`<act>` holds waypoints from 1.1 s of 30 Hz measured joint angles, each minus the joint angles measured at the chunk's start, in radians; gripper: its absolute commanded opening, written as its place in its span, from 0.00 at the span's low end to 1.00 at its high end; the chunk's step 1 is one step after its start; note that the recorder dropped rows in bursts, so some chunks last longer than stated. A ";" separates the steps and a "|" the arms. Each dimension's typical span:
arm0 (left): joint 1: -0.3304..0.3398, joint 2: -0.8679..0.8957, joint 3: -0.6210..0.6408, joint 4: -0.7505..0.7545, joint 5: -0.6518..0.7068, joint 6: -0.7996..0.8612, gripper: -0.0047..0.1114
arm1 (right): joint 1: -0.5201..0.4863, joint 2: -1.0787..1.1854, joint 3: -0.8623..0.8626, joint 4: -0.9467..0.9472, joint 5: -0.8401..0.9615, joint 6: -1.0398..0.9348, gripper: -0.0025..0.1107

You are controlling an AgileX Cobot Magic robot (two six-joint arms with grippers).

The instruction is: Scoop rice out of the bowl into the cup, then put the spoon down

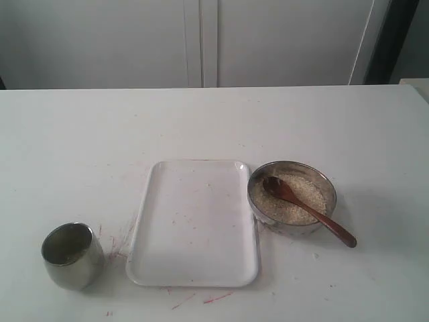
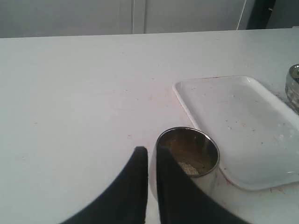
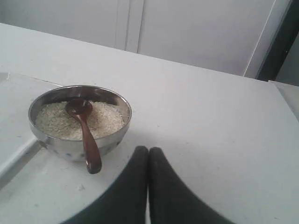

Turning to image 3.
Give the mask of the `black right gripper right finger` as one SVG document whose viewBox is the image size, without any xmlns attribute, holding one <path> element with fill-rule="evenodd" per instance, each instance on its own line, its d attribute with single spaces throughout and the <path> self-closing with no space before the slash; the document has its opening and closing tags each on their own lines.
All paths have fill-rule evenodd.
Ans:
<svg viewBox="0 0 299 224">
<path fill-rule="evenodd" d="M 152 224 L 231 224 L 179 178 L 162 149 L 149 150 L 149 216 Z"/>
</svg>

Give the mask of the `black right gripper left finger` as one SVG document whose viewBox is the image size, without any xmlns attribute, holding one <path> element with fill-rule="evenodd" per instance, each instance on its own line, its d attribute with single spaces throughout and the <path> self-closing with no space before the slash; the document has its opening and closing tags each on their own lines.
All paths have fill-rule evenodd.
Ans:
<svg viewBox="0 0 299 224">
<path fill-rule="evenodd" d="M 113 184 L 65 224 L 144 224 L 149 150 L 137 146 Z"/>
</svg>

